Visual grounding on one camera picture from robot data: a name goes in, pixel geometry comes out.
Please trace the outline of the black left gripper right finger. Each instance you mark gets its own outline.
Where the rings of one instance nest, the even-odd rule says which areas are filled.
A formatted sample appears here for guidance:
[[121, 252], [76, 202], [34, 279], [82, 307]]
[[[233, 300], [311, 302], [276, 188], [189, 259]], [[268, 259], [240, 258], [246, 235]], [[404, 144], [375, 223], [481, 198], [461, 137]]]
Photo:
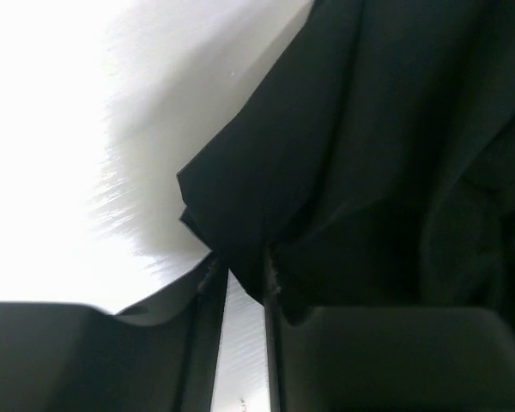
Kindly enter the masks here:
[[515, 336], [478, 307], [282, 308], [271, 257], [264, 310], [274, 411], [515, 411]]

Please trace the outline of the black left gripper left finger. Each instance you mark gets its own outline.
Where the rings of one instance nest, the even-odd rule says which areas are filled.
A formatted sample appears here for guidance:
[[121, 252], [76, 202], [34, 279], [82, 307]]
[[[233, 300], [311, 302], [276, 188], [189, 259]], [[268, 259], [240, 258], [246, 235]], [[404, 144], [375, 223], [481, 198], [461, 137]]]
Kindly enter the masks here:
[[208, 255], [110, 315], [0, 302], [0, 411], [208, 411], [227, 268]]

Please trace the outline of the black shorts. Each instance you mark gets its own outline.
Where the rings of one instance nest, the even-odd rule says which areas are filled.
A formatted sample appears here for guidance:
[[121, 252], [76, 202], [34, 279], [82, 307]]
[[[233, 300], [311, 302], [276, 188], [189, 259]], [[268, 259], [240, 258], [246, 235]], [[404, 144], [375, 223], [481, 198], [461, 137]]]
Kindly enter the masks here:
[[256, 300], [515, 303], [515, 1], [323, 1], [179, 173]]

